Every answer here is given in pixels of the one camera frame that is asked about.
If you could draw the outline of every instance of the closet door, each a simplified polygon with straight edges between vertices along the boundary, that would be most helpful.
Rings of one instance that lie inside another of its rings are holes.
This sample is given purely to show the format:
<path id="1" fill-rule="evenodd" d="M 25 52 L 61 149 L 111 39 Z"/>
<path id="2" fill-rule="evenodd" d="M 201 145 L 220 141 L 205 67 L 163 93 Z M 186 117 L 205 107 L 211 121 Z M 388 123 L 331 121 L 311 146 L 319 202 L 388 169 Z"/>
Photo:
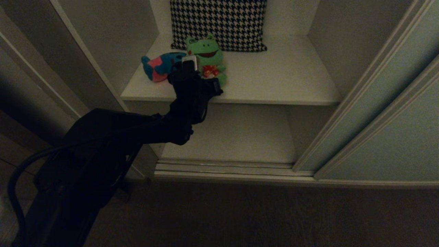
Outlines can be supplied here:
<path id="1" fill-rule="evenodd" d="M 414 1 L 293 171 L 316 172 L 370 124 L 439 53 L 439 1 Z"/>
<path id="2" fill-rule="evenodd" d="M 439 185 L 439 56 L 314 177 Z"/>

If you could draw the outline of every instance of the blue plush toy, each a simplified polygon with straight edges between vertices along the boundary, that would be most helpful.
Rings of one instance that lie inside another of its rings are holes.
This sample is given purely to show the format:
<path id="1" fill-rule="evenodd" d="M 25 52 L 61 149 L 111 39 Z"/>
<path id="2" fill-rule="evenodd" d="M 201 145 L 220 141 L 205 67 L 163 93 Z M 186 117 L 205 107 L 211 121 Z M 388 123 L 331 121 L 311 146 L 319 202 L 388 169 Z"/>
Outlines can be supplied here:
<path id="1" fill-rule="evenodd" d="M 186 56 L 186 53 L 183 52 L 165 53 L 152 60 L 143 56 L 143 70 L 153 82 L 163 81 L 168 77 L 168 74 L 174 70 L 175 67 L 173 67 L 173 65 L 177 62 L 181 62 L 184 56 Z"/>

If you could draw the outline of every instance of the black and white pillow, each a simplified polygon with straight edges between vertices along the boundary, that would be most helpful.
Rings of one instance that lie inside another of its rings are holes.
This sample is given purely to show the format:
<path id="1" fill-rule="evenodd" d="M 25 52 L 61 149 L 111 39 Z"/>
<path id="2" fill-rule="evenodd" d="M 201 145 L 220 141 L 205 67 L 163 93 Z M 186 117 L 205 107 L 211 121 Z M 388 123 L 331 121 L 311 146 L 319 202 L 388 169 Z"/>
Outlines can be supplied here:
<path id="1" fill-rule="evenodd" d="M 267 0 L 171 0 L 173 49 L 188 36 L 212 33 L 223 51 L 266 51 L 262 43 Z"/>

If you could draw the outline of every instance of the floor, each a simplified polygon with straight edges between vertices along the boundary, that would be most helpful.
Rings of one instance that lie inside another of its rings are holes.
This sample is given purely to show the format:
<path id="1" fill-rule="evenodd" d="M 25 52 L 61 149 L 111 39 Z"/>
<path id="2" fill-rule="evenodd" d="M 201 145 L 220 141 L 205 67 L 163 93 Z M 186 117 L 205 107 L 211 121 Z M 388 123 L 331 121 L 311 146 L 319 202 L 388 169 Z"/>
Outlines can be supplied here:
<path id="1" fill-rule="evenodd" d="M 439 190 L 154 182 L 101 210 L 87 247 L 437 247 Z"/>

